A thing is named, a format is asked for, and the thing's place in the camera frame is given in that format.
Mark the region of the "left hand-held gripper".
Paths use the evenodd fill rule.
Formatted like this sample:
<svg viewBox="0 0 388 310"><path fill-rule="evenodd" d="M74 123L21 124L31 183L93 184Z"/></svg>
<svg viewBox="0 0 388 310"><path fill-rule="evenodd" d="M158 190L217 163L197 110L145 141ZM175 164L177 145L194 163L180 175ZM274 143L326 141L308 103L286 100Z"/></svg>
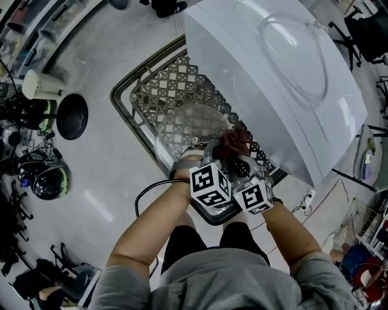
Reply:
<svg viewBox="0 0 388 310"><path fill-rule="evenodd" d="M221 170L226 170L226 164L215 159L214 150L221 145L219 139L210 140L201 161L179 160L172 166L170 176L173 177L177 170L189 172L190 193L192 199L206 208L221 208L232 199L232 189L228 178Z"/></svg>

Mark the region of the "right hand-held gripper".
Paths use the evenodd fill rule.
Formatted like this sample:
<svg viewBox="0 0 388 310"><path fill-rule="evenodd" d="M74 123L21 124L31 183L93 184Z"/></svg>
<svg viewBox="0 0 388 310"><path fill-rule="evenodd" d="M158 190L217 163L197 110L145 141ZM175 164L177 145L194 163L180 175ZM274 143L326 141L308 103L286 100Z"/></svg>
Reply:
<svg viewBox="0 0 388 310"><path fill-rule="evenodd" d="M227 159L229 180L242 184L235 190L235 200L241 209L253 215L273 208L272 184L265 178L264 166L249 156Z"/></svg>

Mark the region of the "reddish brown cloth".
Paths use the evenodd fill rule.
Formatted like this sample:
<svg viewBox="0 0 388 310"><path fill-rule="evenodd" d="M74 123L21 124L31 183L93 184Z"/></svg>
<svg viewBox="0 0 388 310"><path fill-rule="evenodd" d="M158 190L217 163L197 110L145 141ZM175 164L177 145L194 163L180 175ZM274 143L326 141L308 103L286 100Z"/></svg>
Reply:
<svg viewBox="0 0 388 310"><path fill-rule="evenodd" d="M226 131L219 138L220 144L215 149L219 159L226 159L230 156L249 155L247 146L247 131L243 128L236 128Z"/></svg>

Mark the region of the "round glass plate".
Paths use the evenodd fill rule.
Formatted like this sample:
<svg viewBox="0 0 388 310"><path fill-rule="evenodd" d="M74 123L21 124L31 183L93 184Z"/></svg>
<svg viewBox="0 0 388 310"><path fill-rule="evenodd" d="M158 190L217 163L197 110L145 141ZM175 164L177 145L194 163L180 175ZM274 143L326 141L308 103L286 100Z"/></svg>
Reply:
<svg viewBox="0 0 388 310"><path fill-rule="evenodd" d="M168 112L156 126L155 155L165 165L170 176L172 166L189 150L204 151L212 139L219 139L232 129L227 118L215 108L202 104L187 104Z"/></svg>

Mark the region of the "person's right forearm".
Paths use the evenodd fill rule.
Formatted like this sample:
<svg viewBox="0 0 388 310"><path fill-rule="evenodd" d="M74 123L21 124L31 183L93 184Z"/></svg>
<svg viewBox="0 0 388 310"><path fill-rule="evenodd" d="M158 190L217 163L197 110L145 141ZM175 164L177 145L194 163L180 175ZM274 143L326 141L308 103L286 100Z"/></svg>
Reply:
<svg viewBox="0 0 388 310"><path fill-rule="evenodd" d="M289 267L311 253L321 252L321 247L313 235L280 199L274 198L273 208L263 212L263 217Z"/></svg>

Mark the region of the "white microwave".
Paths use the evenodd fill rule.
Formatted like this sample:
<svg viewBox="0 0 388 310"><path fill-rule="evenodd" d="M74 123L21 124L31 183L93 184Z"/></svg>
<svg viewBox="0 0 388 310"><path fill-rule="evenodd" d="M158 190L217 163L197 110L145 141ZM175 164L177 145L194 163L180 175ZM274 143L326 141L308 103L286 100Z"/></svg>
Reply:
<svg viewBox="0 0 388 310"><path fill-rule="evenodd" d="M184 26L189 58L270 162L318 185L367 116L324 26L299 0L202 0Z"/></svg>

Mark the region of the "person's right leg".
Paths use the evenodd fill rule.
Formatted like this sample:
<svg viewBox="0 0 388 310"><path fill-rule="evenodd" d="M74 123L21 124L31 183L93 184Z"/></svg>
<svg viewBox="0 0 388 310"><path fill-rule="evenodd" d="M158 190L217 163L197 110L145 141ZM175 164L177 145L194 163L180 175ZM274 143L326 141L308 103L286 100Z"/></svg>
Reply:
<svg viewBox="0 0 388 310"><path fill-rule="evenodd" d="M223 232L231 231L233 233L242 234L243 232L250 232L246 222L227 222L223 224Z"/></svg>

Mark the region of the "person's leg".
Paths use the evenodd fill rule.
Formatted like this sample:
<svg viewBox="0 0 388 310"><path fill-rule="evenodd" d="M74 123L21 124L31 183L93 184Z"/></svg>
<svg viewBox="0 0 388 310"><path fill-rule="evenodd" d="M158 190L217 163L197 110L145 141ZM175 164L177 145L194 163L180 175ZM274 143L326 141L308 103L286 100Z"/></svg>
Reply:
<svg viewBox="0 0 388 310"><path fill-rule="evenodd" d="M227 222L223 224L223 232L231 231L233 233L242 234L243 232L250 232L246 222Z"/></svg>
<svg viewBox="0 0 388 310"><path fill-rule="evenodd" d="M180 215L176 225L177 226L189 226L196 231L196 226L194 224L194 221L187 211L184 211Z"/></svg>

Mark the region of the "person's left leg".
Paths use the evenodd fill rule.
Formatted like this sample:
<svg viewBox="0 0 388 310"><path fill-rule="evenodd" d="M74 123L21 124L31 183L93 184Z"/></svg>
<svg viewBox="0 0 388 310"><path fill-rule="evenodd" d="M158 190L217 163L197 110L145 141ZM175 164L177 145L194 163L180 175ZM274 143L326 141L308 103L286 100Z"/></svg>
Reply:
<svg viewBox="0 0 388 310"><path fill-rule="evenodd" d="M176 225L177 226L189 226L196 231L196 226L194 224L194 221L187 211L184 211L180 215Z"/></svg>

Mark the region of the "person's black shorts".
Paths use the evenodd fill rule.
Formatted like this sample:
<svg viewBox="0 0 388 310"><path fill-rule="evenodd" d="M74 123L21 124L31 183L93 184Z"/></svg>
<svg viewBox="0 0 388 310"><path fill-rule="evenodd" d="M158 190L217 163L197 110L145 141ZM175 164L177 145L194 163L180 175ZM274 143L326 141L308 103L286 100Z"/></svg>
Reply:
<svg viewBox="0 0 388 310"><path fill-rule="evenodd" d="M219 249L241 249L261 256L270 263L268 256L254 241L251 232L237 234L231 231L223 232L218 246L208 247L200 235L189 226L176 226L167 243L161 273L165 273L179 259L195 252Z"/></svg>

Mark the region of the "grey shell chair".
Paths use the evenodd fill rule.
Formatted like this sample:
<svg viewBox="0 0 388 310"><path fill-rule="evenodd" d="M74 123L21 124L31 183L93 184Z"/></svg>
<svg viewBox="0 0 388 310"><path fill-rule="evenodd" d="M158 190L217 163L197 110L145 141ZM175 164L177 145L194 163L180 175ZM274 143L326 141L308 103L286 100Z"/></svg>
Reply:
<svg viewBox="0 0 388 310"><path fill-rule="evenodd" d="M345 179L351 180L374 193L382 193L388 191L388 137L381 137L383 140L382 143L382 158L380 170L378 172L376 181L373 185L368 185L364 183L364 180L367 180L372 176L372 162L370 165L364 165L364 153L367 150L367 140L368 138L373 137L372 131L367 125L361 127L361 133L356 135L358 138L358 144L356 149L355 160L353 163L353 176L347 175L343 172L340 172L336 169L332 169L333 172L337 173L339 176L344 177Z"/></svg>

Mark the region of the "grey and black chair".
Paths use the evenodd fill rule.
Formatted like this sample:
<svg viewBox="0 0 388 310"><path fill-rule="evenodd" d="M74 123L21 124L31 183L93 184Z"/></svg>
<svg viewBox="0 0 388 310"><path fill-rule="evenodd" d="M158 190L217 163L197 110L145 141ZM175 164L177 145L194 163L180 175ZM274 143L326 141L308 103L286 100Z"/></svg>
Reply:
<svg viewBox="0 0 388 310"><path fill-rule="evenodd" d="M367 84L367 126L373 137L388 137L388 76Z"/></svg>

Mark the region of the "black glossy helmet green trim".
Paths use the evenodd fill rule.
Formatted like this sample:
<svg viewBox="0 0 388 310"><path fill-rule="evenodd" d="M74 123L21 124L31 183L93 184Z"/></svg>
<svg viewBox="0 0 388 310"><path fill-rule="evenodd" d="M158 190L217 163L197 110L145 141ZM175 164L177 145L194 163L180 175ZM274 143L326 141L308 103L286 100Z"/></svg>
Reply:
<svg viewBox="0 0 388 310"><path fill-rule="evenodd" d="M55 200L64 197L69 187L69 170L66 167L51 167L36 177L32 191L39 199Z"/></svg>

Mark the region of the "cream plastic bin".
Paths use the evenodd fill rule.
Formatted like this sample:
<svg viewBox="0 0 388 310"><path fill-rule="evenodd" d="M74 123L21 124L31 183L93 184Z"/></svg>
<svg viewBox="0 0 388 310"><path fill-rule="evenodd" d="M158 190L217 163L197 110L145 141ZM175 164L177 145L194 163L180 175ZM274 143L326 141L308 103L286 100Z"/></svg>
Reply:
<svg viewBox="0 0 388 310"><path fill-rule="evenodd" d="M66 84L53 76L29 70L22 82L22 93L27 99L60 100Z"/></svg>

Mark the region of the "white round speaker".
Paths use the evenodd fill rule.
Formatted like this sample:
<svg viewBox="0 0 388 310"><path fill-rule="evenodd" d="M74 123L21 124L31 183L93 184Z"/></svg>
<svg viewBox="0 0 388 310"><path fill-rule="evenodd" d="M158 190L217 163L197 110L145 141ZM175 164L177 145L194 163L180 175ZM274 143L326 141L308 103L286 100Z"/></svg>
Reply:
<svg viewBox="0 0 388 310"><path fill-rule="evenodd" d="M8 124L2 127L0 139L3 141L4 144L11 147L16 147L21 141L19 127L16 124Z"/></svg>

